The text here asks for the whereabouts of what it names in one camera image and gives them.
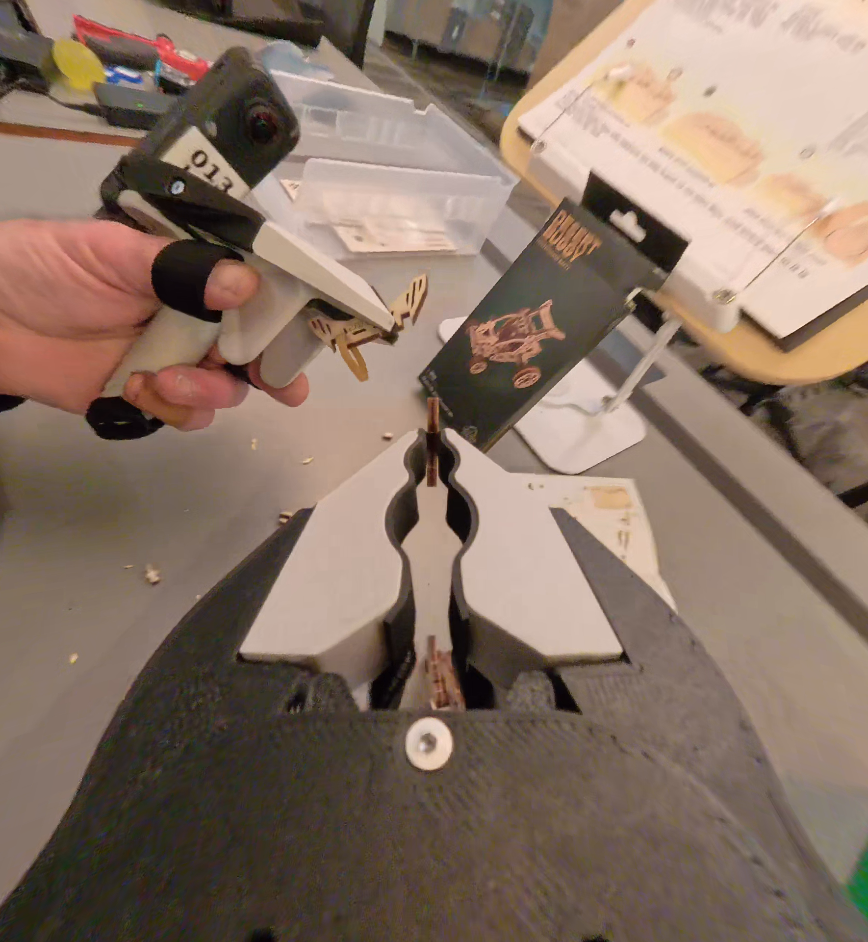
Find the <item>wooden model assembly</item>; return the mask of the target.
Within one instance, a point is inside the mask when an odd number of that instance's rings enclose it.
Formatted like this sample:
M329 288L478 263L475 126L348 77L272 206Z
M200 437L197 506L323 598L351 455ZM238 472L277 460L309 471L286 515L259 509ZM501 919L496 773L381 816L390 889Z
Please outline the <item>wooden model assembly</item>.
M340 355L353 376L360 383L365 383L369 380L369 370L360 348L373 343L393 346L407 326L417 323L427 298L428 276L420 274L390 304L393 326L389 330L357 317L330 316L318 312L315 301L310 305L307 324L310 332L325 347Z

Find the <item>black flat device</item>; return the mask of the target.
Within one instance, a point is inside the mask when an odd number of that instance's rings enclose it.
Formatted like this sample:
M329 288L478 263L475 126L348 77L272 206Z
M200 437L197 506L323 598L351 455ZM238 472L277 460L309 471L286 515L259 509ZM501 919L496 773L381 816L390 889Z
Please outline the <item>black flat device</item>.
M92 88L100 117L129 130L152 130L178 101L177 96L140 87L102 82Z

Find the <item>stack of wooden sheets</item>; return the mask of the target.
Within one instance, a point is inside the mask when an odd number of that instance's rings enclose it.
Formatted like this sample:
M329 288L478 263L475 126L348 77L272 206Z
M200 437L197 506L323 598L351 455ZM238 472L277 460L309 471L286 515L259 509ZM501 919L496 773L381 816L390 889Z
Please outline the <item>stack of wooden sheets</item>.
M346 252L368 254L456 253L455 242L441 228L425 228L405 219L369 218L336 222L331 230Z

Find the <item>black case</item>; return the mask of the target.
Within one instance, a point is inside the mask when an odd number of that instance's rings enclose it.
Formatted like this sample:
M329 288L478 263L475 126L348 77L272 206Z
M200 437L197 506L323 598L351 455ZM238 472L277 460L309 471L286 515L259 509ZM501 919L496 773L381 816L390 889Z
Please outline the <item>black case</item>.
M0 87L47 92L55 79L53 42L36 33L0 28Z

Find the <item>small clear plastic bin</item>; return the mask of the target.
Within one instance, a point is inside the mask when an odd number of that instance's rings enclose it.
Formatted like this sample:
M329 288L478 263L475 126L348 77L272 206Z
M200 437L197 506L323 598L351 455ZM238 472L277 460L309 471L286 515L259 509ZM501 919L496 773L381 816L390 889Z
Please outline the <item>small clear plastic bin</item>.
M518 179L494 174L370 166L329 159L286 161L252 190L263 214L338 260L370 256L475 255L500 217ZM405 219L439 227L456 253L346 252L331 224L369 218Z

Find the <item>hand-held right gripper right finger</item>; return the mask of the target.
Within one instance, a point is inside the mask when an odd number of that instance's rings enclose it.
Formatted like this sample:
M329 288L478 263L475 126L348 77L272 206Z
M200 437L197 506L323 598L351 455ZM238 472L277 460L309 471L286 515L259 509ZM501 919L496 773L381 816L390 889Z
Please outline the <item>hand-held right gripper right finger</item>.
M547 502L465 441L441 433L457 669L509 689L525 672L616 662L624 650Z

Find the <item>yellow disc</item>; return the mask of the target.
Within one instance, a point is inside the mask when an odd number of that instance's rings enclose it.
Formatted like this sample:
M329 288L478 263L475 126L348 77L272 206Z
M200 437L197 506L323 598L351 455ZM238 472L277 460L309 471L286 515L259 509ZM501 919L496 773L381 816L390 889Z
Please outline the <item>yellow disc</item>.
M106 82L104 65L97 54L81 41L57 39L52 42L51 55L67 85L76 91L93 91L96 85Z

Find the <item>white document stand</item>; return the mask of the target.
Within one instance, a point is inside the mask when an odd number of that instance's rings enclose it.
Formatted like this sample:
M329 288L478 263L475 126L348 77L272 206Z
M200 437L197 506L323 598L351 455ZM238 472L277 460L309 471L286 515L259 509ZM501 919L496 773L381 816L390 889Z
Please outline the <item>white document stand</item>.
M442 345L468 316L440 323ZM683 436L693 434L696 441L705 441L706 433L698 430L699 410L724 408L730 414L737 410L683 359L680 348L660 348L630 394L607 412L609 401L618 396L656 340L657 335L630 312L509 431L518 431L546 467L566 475L581 475L640 443L649 429L647 419L654 419L656 428L670 435L682 429Z

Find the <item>red packet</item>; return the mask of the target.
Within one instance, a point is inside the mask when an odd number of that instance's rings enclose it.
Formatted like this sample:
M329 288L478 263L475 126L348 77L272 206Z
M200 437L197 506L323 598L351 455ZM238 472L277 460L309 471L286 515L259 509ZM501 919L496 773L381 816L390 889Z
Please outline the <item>red packet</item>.
M75 14L74 36L105 64L152 72L155 76L196 82L211 63L175 45L166 34L149 39Z

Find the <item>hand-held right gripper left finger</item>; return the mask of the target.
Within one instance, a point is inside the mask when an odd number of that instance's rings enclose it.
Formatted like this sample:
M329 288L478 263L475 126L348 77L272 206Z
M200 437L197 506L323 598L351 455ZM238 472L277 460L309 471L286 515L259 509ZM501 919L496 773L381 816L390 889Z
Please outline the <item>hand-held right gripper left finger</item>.
M400 706L416 664L403 544L419 520L426 436L403 435L312 508L239 653L343 677L375 709Z

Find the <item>dark model kit box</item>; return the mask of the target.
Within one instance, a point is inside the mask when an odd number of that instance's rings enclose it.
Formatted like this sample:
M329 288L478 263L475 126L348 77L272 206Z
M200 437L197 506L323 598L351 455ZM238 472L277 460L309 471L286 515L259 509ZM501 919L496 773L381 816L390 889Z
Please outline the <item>dark model kit box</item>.
M690 238L665 215L589 174L564 198L496 284L423 369L440 421L489 451L663 287Z

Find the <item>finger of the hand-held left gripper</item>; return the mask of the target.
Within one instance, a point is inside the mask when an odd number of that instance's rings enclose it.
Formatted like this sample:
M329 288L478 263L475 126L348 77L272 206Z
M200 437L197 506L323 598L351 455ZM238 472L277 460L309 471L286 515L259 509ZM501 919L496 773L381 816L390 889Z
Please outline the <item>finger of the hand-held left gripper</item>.
M399 332L378 293L353 271L270 220L252 238L262 264L261 286L249 307L249 345L275 341L292 321L328 347L381 339Z

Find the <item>book stand with manual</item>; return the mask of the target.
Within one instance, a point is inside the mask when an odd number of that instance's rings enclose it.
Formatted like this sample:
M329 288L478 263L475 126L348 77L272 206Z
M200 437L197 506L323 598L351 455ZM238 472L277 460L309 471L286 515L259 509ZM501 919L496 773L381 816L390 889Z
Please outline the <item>book stand with manual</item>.
M563 198L578 198L581 193L559 172L538 168L531 155L532 142L519 129L520 118L556 94L651 5L650 1L628 1L614 6L558 65L544 77L532 81L506 120L501 133L501 156L548 206L555 208ZM779 385L812 384L839 377L868 361L868 289L858 306L845 307L840 314L825 314L819 318L817 333L813 327L802 329L801 342L789 349L776 344L746 319L729 332L721 333L665 291L657 292L653 300L667 318L679 320L687 334L715 362L749 380Z

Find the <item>person's left hand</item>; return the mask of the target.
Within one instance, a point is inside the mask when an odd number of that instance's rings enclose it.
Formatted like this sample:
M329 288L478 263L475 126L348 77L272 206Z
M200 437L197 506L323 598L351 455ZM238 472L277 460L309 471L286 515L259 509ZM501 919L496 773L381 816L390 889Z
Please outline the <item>person's left hand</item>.
M0 222L0 394L83 415L161 307L151 271L167 239L113 221ZM243 262L222 260L198 284L205 307L248 303L260 285ZM216 349L197 366L131 376L123 398L179 430L201 430L216 412L239 406L250 384L298 407L305 375L284 388L231 375Z

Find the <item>instruction binder with pictures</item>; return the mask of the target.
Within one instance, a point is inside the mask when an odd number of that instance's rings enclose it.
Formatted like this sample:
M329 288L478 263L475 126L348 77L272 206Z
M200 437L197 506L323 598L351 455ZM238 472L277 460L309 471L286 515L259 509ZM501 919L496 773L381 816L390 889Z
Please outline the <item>instruction binder with pictures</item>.
M868 299L868 2L652 2L516 124L687 242L664 289L723 333L788 351Z

